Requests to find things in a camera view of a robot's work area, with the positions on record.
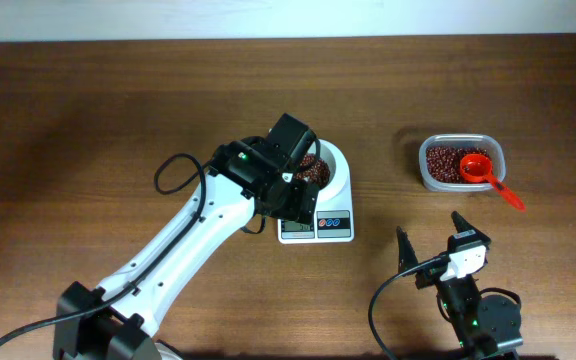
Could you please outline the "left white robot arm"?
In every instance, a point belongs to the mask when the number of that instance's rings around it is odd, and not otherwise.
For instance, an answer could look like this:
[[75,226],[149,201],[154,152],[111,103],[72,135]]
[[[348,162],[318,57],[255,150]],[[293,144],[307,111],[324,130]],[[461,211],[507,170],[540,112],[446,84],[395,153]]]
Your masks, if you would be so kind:
[[199,185],[133,259],[93,290],[73,283],[60,297],[55,359],[171,359],[153,337],[182,289],[233,233],[256,215],[307,224],[319,188],[298,179],[310,148],[304,123],[284,114],[264,136],[219,146]]

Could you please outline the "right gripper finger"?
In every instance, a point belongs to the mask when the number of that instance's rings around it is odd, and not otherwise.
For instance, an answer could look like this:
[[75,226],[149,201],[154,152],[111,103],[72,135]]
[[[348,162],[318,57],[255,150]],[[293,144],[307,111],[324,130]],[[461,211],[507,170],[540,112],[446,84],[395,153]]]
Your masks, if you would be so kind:
[[451,213],[451,219],[456,229],[455,237],[468,237],[476,234],[475,228],[457,211]]
[[398,245],[398,273],[410,276],[418,272],[419,261],[413,246],[408,238],[408,234],[400,226],[396,228],[396,238]]

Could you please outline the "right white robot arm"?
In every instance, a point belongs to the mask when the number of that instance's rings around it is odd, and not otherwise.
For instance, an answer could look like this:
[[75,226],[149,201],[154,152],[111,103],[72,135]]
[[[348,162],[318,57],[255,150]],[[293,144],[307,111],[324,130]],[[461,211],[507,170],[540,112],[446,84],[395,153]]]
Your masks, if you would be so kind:
[[407,233],[396,230],[399,273],[413,275],[419,290],[437,290],[438,307],[455,332],[462,359],[517,359],[523,344],[521,298],[506,289],[477,286],[474,275],[487,265],[491,239],[458,212],[451,219],[456,233],[448,238],[447,249],[423,262]]

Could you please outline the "orange measuring scoop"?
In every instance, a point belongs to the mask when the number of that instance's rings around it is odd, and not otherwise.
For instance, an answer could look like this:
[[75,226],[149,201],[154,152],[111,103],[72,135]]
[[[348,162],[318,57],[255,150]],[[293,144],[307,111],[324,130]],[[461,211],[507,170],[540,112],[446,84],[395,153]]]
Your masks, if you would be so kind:
[[521,212],[526,210],[522,200],[494,175],[493,164],[488,157],[476,153],[467,154],[460,160],[459,171],[465,181],[487,182],[509,205]]

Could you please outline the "white bowl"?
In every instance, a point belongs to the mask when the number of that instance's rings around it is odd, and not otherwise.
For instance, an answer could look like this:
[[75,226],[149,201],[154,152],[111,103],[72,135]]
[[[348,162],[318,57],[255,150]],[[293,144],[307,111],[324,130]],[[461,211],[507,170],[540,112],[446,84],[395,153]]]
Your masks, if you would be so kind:
[[341,150],[329,141],[320,140],[319,158],[315,157],[316,146],[312,145],[302,161],[303,166],[310,165],[310,168],[298,173],[297,178],[317,184],[320,201],[344,196],[350,186],[350,170]]

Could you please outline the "red beans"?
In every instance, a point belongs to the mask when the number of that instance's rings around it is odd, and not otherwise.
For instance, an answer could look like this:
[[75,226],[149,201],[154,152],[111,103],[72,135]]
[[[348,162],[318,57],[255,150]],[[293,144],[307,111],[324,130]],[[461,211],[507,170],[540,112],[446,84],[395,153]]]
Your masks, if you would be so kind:
[[432,178],[443,183],[467,184],[459,171],[460,160],[467,154],[482,154],[485,149],[476,147],[434,146],[426,149],[426,164]]

